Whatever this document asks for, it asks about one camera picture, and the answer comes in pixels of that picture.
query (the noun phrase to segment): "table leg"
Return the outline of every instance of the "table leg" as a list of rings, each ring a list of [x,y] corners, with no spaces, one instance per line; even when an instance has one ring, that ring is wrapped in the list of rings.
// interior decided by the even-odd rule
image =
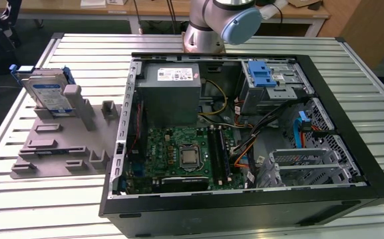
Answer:
[[[318,34],[320,29],[322,28],[325,20],[324,19],[314,19],[309,29],[305,32],[305,37],[316,37]]]
[[[137,16],[136,15],[129,15],[128,16],[128,22],[130,24],[130,32],[132,34],[138,34],[138,20],[137,20]]]
[[[42,28],[42,19],[34,19],[33,23],[37,28]]]

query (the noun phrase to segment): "green motherboard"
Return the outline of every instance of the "green motherboard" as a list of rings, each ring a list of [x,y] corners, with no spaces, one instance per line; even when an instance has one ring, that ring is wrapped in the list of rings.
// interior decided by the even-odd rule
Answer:
[[[232,129],[224,128],[221,131],[224,145],[229,149],[234,142]],[[241,189],[244,181],[240,170],[230,172],[228,182],[214,183],[210,161],[205,127],[150,128],[144,174],[134,177],[136,193],[152,193],[152,178],[164,177],[208,177],[206,190]]]

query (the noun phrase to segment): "cardboard box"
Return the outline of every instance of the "cardboard box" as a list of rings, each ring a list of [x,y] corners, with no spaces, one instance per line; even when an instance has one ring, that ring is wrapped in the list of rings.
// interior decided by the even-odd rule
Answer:
[[[310,5],[321,0],[288,0],[288,2],[296,7]]]
[[[106,0],[106,4],[124,5],[126,0]]]
[[[105,0],[81,0],[80,2],[81,9],[105,8],[105,7],[106,7]]]

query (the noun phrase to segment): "motherboard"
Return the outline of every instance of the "motherboard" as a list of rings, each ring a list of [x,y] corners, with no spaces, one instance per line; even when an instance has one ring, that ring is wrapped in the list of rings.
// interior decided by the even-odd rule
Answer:
[[[132,163],[134,193],[153,193],[160,183],[172,183],[170,190],[177,191],[180,185],[188,184],[176,180],[185,178],[194,181],[189,183],[194,187],[205,185],[205,190],[241,189],[241,172],[230,170],[229,163],[233,146],[229,127],[149,128],[146,160]]]

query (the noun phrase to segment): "slatted aluminum table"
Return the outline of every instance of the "slatted aluminum table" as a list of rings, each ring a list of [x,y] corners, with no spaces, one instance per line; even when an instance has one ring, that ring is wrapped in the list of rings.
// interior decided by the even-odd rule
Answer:
[[[384,85],[346,43],[333,38],[254,37],[228,53],[304,54],[312,60],[384,169]],[[92,104],[122,103],[132,52],[181,52],[177,35],[56,34],[37,67],[72,70]],[[21,90],[0,126],[0,238],[122,238],[97,217],[104,175],[12,180],[9,169],[33,123]],[[384,205],[324,226],[240,231],[181,238],[384,238]]]

